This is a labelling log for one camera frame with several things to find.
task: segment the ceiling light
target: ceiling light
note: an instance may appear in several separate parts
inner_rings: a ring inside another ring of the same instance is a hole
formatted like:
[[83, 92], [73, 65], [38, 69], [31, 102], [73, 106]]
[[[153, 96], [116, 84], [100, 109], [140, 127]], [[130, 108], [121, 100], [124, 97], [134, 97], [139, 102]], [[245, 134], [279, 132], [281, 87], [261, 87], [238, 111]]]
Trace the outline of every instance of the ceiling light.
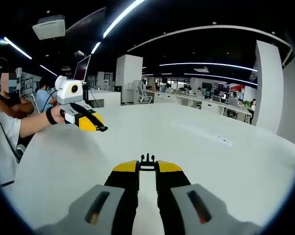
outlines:
[[94, 54], [94, 52], [97, 50], [97, 48], [99, 47], [99, 45], [100, 45], [100, 42], [95, 45], [95, 47], [91, 51], [91, 54]]
[[19, 51], [22, 55], [24, 55], [25, 57], [29, 58], [30, 60], [32, 60], [32, 57], [29, 56], [27, 53], [25, 53], [23, 50], [21, 50], [19, 47], [17, 47], [12, 41], [10, 41], [8, 38], [4, 37], [4, 40], [10, 44], [14, 49], [16, 49], [17, 51]]
[[222, 76], [215, 76], [215, 75], [208, 75], [208, 74], [200, 74], [200, 73], [198, 73], [198, 74], [194, 74], [194, 73], [185, 73], [185, 75], [219, 77], [219, 78], [224, 78], [224, 79], [229, 79], [229, 80], [234, 80], [234, 81], [239, 81], [239, 82], [245, 82], [245, 83], [248, 83], [248, 84], [251, 84], [251, 85], [255, 85], [255, 86], [257, 86], [256, 83], [248, 82], [248, 81], [244, 81], [244, 80], [240, 80], [240, 79], [236, 79], [236, 78], [230, 78], [230, 77], [222, 77]]
[[227, 65], [227, 64], [219, 64], [219, 63], [174, 63], [174, 64], [163, 64], [160, 66], [169, 66], [169, 65], [220, 65], [220, 66], [228, 66], [228, 67], [234, 67], [234, 68], [257, 72], [257, 70], [255, 70], [255, 69], [251, 69], [251, 68], [247, 68], [247, 67], [243, 67], [243, 66]]
[[110, 31], [113, 30], [113, 28], [134, 8], [136, 8], [138, 5], [143, 3], [145, 0], [135, 0], [126, 10], [124, 10], [113, 22], [112, 24], [106, 29], [106, 31], [103, 34], [103, 38], [106, 38], [106, 36], [109, 34]]
[[0, 45], [8, 45], [8, 42], [6, 42], [3, 38], [0, 38]]
[[40, 65], [42, 68], [44, 68], [45, 70], [49, 71], [50, 73], [54, 74], [55, 76], [57, 76], [57, 74], [53, 73], [52, 71], [48, 70], [47, 68], [45, 68], [43, 65]]

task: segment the office chair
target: office chair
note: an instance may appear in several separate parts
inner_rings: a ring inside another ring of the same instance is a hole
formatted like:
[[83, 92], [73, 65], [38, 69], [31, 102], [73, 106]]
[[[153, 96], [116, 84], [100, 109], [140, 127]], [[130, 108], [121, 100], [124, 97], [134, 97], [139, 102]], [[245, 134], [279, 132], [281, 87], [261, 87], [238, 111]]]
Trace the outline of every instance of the office chair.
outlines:
[[150, 104], [152, 102], [153, 97], [144, 95], [142, 87], [138, 87], [138, 91], [139, 91], [138, 101], [141, 104]]
[[219, 95], [212, 95], [212, 100], [216, 102], [221, 102], [221, 97]]
[[34, 104], [35, 104], [36, 109], [38, 110], [39, 113], [41, 113], [40, 110], [39, 110], [38, 104], [36, 103], [36, 100], [35, 100], [34, 94], [31, 94], [31, 97], [32, 97], [32, 99], [33, 99], [33, 102], [34, 102]]

